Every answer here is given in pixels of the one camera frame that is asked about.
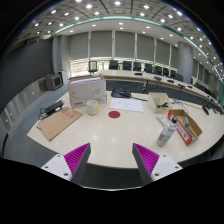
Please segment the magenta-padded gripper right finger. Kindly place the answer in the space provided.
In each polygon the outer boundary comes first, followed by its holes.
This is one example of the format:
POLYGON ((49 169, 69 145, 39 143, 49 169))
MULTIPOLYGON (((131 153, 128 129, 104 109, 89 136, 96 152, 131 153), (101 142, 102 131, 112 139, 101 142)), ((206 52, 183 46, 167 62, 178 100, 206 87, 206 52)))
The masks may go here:
POLYGON ((137 143, 133 144, 132 154, 136 160, 143 185, 152 183, 182 169, 168 155, 158 155, 137 143))

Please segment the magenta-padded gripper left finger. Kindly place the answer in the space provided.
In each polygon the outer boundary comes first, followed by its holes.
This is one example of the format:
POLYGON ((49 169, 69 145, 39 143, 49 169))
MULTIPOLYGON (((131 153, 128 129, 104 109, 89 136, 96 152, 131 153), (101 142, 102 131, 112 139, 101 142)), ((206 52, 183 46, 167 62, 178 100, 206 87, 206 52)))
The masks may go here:
POLYGON ((91 145, 87 143, 65 155, 56 154, 42 169, 79 185, 90 154, 91 145))

